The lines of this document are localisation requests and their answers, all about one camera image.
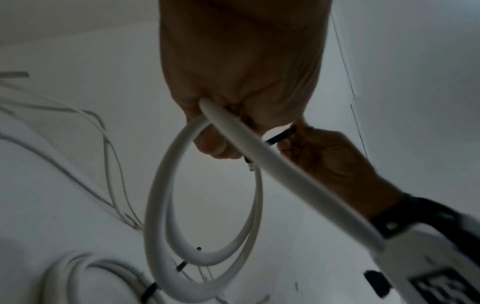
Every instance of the human hand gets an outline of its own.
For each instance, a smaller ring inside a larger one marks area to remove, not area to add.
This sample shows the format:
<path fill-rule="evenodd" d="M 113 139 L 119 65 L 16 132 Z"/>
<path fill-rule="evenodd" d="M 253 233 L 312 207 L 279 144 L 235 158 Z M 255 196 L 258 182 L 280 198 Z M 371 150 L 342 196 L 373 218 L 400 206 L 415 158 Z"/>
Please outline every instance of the human hand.
<path fill-rule="evenodd" d="M 358 213 L 371 219 L 401 200 L 404 194 L 378 176 L 344 134 L 295 124 L 296 133 L 278 149 Z"/>
<path fill-rule="evenodd" d="M 317 84 L 331 0 L 160 0 L 163 74 L 187 122 L 202 97 L 260 136 L 302 116 Z M 241 154 L 208 127 L 215 158 Z"/>

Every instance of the skin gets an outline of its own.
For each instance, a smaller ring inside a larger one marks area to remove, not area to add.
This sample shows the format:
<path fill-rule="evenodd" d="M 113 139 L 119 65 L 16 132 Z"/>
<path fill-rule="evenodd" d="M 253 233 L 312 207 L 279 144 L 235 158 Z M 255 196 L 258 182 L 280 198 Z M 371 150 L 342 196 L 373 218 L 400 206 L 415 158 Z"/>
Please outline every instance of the skin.
<path fill-rule="evenodd" d="M 296 121 L 284 156 L 366 218 L 402 192 L 377 175 L 341 133 L 302 121 L 318 81 L 331 0 L 160 0 L 160 58 L 187 123 L 212 99 L 260 136 Z M 214 158 L 241 154 L 208 127 L 195 141 Z"/>

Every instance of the white ceiling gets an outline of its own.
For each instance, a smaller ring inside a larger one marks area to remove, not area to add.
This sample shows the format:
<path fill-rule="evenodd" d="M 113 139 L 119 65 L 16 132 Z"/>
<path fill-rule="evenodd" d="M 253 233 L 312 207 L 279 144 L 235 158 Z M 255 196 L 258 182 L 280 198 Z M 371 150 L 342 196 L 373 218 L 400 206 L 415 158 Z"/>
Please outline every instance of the white ceiling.
<path fill-rule="evenodd" d="M 2 0 L 0 46 L 157 19 L 156 0 Z"/>

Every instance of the ceiling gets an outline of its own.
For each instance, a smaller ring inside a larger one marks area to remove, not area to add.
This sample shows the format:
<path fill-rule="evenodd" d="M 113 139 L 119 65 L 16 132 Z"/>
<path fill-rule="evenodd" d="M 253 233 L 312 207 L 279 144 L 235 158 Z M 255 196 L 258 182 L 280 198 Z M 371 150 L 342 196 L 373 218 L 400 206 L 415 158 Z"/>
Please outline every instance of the ceiling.
<path fill-rule="evenodd" d="M 2 0 L 0 46 L 157 19 L 156 0 Z"/>

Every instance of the black object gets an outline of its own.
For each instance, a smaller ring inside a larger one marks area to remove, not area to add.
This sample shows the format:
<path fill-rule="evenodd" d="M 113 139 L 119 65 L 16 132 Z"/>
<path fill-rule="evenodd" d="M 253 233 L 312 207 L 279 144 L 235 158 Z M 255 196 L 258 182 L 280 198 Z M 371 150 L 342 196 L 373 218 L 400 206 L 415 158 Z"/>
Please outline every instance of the black object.
<path fill-rule="evenodd" d="M 198 251 L 200 251 L 202 248 L 201 247 L 197 247 L 196 248 Z M 185 266 L 187 266 L 188 263 L 186 261 L 183 261 L 181 262 L 175 269 L 180 272 L 182 271 Z M 146 303 L 149 298 L 155 293 L 156 290 L 161 290 L 161 288 L 158 286 L 157 282 L 153 282 L 149 287 L 147 287 L 147 289 L 145 289 L 145 292 L 141 295 L 140 297 L 140 301 L 142 303 Z"/>
<path fill-rule="evenodd" d="M 267 141 L 265 141 L 266 144 L 272 146 L 274 144 L 276 144 L 277 142 L 285 139 L 285 138 L 288 138 L 288 136 L 292 135 L 292 134 L 295 134 L 295 132 L 297 131 L 297 126 L 296 125 L 293 125 L 291 126 L 290 128 L 286 129 L 285 131 L 273 136 L 272 138 L 268 139 Z M 247 162 L 247 164 L 251 164 L 252 161 L 249 160 L 246 156 L 243 157 L 245 159 L 245 162 Z"/>
<path fill-rule="evenodd" d="M 367 270 L 363 275 L 380 298 L 384 298 L 390 293 L 392 285 L 383 273 L 375 270 Z"/>
<path fill-rule="evenodd" d="M 445 205 L 406 194 L 398 204 L 374 217 L 371 223 L 386 239 L 414 224 L 427 224 L 480 266 L 480 240 L 462 229 L 462 214 Z"/>

